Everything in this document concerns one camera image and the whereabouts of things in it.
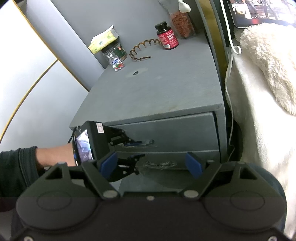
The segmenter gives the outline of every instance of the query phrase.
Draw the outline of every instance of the glass jar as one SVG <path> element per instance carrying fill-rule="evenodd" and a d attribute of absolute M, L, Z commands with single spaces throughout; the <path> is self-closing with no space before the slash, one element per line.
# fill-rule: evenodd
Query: glass jar
<path fill-rule="evenodd" d="M 104 56 L 116 72 L 124 67 L 124 64 L 122 63 L 121 59 L 117 55 L 115 55 L 113 51 L 105 53 Z"/>
<path fill-rule="evenodd" d="M 113 52 L 116 56 L 118 56 L 121 59 L 121 61 L 124 61 L 128 56 L 122 48 L 119 39 L 116 39 L 115 41 L 113 41 L 112 43 L 110 43 L 102 49 L 102 53 L 105 57 L 107 57 L 106 54 L 108 54 L 109 52 Z"/>
<path fill-rule="evenodd" d="M 195 34 L 189 14 L 179 11 L 178 0 L 158 0 L 158 2 L 168 11 L 173 30 L 179 37 L 186 39 Z"/>

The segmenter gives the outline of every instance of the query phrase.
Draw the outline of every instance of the white fabric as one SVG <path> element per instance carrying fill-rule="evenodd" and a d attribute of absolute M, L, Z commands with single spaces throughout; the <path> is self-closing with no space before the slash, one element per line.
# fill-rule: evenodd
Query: white fabric
<path fill-rule="evenodd" d="M 255 163 L 279 180 L 287 199 L 284 233 L 296 238 L 296 117 L 276 103 L 263 72 L 245 51 L 234 55 L 227 86 L 243 135 L 241 161 Z"/>
<path fill-rule="evenodd" d="M 263 71 L 278 104 L 296 115 L 296 28 L 263 23 L 246 28 L 236 39 Z"/>

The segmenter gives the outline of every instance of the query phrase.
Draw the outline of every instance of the yellow tissue box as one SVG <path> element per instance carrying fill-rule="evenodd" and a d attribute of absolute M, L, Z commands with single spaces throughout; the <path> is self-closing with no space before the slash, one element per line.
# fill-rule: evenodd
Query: yellow tissue box
<path fill-rule="evenodd" d="M 96 54 L 108 44 L 112 43 L 118 38 L 118 34 L 115 32 L 113 25 L 103 33 L 93 37 L 89 49 L 93 54 Z"/>

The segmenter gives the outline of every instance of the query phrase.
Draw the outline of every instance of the blue gripper pad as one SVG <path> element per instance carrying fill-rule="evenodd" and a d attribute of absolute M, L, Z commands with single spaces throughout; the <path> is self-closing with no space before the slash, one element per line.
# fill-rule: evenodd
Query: blue gripper pad
<path fill-rule="evenodd" d="M 196 156 L 193 157 L 190 153 L 187 153 L 185 156 L 185 165 L 195 179 L 202 174 L 202 165 L 196 158 Z"/>
<path fill-rule="evenodd" d="M 113 152 L 106 160 L 101 163 L 99 172 L 105 179 L 108 179 L 111 173 L 117 167 L 117 160 L 117 154 L 116 152 Z"/>

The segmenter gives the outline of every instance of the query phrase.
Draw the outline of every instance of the tablet screen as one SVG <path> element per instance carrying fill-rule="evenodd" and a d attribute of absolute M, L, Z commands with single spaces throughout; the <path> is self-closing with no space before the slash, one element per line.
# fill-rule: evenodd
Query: tablet screen
<path fill-rule="evenodd" d="M 93 156 L 91 153 L 91 146 L 89 144 L 87 130 L 84 130 L 81 135 L 76 138 L 76 140 L 80 161 L 84 162 L 92 160 Z"/>
<path fill-rule="evenodd" d="M 234 25 L 245 28 L 260 23 L 296 27 L 296 3 L 293 0 L 229 0 Z"/>

